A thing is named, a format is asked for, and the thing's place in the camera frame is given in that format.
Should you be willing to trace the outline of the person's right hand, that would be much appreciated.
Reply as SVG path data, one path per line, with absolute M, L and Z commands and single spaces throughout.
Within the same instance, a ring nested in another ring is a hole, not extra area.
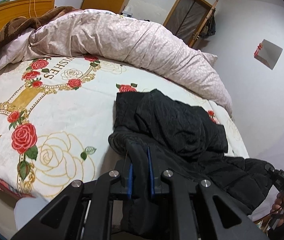
M 277 194 L 277 198 L 275 199 L 272 209 L 270 210 L 271 214 L 277 214 L 281 212 L 281 210 L 284 209 L 284 193 L 279 192 Z M 282 217 L 278 220 L 277 227 L 284 224 L 284 213 L 282 214 Z

